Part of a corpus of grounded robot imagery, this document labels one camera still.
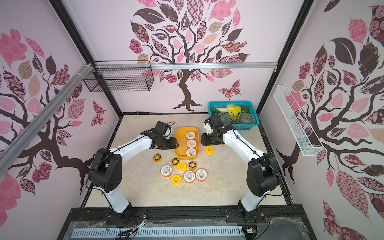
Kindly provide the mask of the yellow black tape roll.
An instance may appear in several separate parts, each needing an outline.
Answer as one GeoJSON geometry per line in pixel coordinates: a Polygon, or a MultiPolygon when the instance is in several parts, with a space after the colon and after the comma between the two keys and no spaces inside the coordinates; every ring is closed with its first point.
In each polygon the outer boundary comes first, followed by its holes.
{"type": "Polygon", "coordinates": [[[178,158],[173,158],[172,160],[171,160],[171,165],[172,165],[172,167],[177,167],[178,166],[178,164],[179,164],[179,159],[178,158]]]}
{"type": "Polygon", "coordinates": [[[197,169],[197,163],[195,161],[190,161],[189,164],[188,164],[188,168],[191,170],[191,171],[194,171],[197,169]]]}
{"type": "Polygon", "coordinates": [[[162,155],[161,154],[155,154],[153,157],[153,160],[155,163],[159,163],[162,161],[162,155]]]}

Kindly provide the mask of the orange tape roll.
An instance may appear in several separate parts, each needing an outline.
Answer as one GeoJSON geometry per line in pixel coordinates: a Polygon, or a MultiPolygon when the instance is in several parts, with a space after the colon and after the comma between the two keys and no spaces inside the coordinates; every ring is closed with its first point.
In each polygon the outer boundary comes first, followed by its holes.
{"type": "Polygon", "coordinates": [[[187,141],[187,147],[189,149],[194,149],[197,146],[197,142],[195,140],[188,140],[187,141]]]}
{"type": "Polygon", "coordinates": [[[196,133],[193,131],[187,132],[186,133],[186,138],[188,140],[195,140],[196,139],[196,133]]]}
{"type": "Polygon", "coordinates": [[[172,176],[173,174],[173,169],[170,165],[164,165],[162,166],[161,168],[161,175],[165,178],[168,178],[170,176],[172,176]]]}
{"type": "Polygon", "coordinates": [[[196,171],[196,180],[199,182],[204,182],[207,179],[208,173],[204,169],[198,169],[196,171]]]}
{"type": "Polygon", "coordinates": [[[184,181],[188,184],[191,184],[195,181],[196,174],[193,171],[186,171],[184,174],[184,181]]]}
{"type": "Polygon", "coordinates": [[[187,151],[186,151],[186,155],[187,155],[188,157],[196,156],[196,155],[197,155],[197,151],[196,151],[196,149],[194,149],[194,148],[189,148],[189,149],[187,149],[187,151]]]}

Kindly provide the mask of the yellow plastic storage box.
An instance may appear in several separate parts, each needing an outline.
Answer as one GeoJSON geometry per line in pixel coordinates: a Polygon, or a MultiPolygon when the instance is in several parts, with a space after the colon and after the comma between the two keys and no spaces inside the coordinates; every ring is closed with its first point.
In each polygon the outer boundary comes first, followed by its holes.
{"type": "Polygon", "coordinates": [[[179,147],[175,150],[178,160],[195,160],[200,152],[199,131],[195,127],[181,127],[177,129],[175,137],[179,147]]]}

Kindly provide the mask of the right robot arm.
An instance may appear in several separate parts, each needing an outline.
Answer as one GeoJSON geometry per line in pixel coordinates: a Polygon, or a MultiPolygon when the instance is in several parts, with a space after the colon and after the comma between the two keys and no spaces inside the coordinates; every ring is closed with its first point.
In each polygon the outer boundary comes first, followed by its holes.
{"type": "Polygon", "coordinates": [[[233,125],[213,127],[204,124],[203,146],[226,145],[232,148],[247,164],[248,191],[239,201],[237,214],[243,220],[255,214],[262,201],[280,185],[278,164],[273,154],[267,154],[251,145],[233,125]]]}

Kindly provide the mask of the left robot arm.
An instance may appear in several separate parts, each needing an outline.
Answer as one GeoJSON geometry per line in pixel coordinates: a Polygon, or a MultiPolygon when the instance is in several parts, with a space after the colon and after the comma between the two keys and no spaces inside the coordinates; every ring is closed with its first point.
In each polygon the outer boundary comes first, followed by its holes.
{"type": "Polygon", "coordinates": [[[126,223],[133,218],[132,205],[121,188],[123,165],[146,150],[164,151],[178,148],[179,144],[176,138],[170,136],[171,133],[171,127],[160,131],[150,129],[117,148],[101,148],[94,155],[88,179],[103,193],[112,214],[120,222],[126,223]]]}

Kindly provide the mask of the yellow tape roll top right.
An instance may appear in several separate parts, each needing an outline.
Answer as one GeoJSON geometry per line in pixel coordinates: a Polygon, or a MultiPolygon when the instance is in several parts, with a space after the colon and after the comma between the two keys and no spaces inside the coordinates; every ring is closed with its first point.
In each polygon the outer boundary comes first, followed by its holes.
{"type": "Polygon", "coordinates": [[[205,153],[210,156],[210,155],[212,155],[214,153],[214,150],[215,150],[214,147],[206,146],[205,153]]]}

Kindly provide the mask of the yellow tape roll centre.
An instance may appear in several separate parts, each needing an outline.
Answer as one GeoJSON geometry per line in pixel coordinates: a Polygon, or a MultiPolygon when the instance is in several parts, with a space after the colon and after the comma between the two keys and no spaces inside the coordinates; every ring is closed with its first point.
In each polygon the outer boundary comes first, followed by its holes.
{"type": "Polygon", "coordinates": [[[186,164],[186,163],[184,163],[184,162],[180,162],[180,163],[178,163],[178,165],[177,165],[177,169],[178,169],[178,171],[179,171],[180,173],[184,173],[185,171],[188,170],[188,167],[187,167],[187,164],[186,164]]]}

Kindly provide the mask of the yellow tape roll bottom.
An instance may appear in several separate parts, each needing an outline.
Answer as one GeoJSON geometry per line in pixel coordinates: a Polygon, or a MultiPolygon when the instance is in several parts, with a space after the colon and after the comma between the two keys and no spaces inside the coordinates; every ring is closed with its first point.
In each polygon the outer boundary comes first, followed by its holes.
{"type": "Polygon", "coordinates": [[[173,186],[179,186],[182,182],[182,178],[180,175],[173,175],[171,178],[171,183],[173,186]]]}

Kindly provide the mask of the green melon left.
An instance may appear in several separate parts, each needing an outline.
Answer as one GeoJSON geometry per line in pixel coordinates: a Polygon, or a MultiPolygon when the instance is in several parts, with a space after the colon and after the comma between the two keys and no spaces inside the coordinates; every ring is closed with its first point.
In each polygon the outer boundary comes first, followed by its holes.
{"type": "Polygon", "coordinates": [[[220,119],[224,125],[232,124],[232,113],[223,113],[220,115],[220,119]]]}

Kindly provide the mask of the green melon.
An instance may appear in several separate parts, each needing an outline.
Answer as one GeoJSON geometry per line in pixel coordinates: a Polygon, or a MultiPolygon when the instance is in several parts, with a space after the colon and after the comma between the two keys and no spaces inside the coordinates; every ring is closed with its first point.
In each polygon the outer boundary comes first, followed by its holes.
{"type": "Polygon", "coordinates": [[[220,115],[220,119],[224,125],[232,124],[232,113],[223,113],[220,115]]]}
{"type": "Polygon", "coordinates": [[[254,124],[253,117],[250,113],[240,113],[239,115],[239,124],[240,125],[252,125],[254,124]]]}

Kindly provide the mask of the teal plastic basket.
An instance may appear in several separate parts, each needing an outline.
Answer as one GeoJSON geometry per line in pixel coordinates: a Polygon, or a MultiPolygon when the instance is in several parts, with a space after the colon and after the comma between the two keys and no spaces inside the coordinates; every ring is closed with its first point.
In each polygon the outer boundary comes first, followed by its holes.
{"type": "Polygon", "coordinates": [[[260,124],[259,117],[250,101],[211,101],[209,116],[218,115],[223,121],[230,120],[239,131],[248,131],[260,124]]]}

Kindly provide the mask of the green melon right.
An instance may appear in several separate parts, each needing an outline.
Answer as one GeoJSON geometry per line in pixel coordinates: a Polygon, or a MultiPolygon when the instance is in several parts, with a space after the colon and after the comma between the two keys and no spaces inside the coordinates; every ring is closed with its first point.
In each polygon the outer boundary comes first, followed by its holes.
{"type": "Polygon", "coordinates": [[[239,124],[240,125],[252,125],[254,124],[253,117],[250,113],[240,113],[239,115],[239,124]]]}

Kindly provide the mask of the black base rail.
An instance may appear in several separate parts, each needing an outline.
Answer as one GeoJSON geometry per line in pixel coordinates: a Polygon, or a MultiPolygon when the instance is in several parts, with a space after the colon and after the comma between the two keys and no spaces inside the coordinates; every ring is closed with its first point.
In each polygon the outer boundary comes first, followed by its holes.
{"type": "MultiPolygon", "coordinates": [[[[150,221],[162,220],[197,220],[218,219],[228,224],[252,227],[255,224],[265,223],[274,218],[301,218],[308,230],[309,238],[317,237],[302,205],[262,205],[255,213],[241,217],[237,206],[190,206],[190,207],[132,207],[132,215],[137,220],[145,214],[150,221]]],[[[59,233],[58,239],[62,240],[69,229],[71,222],[104,222],[113,225],[117,218],[112,214],[111,208],[74,208],[71,209],[59,233]]]]}

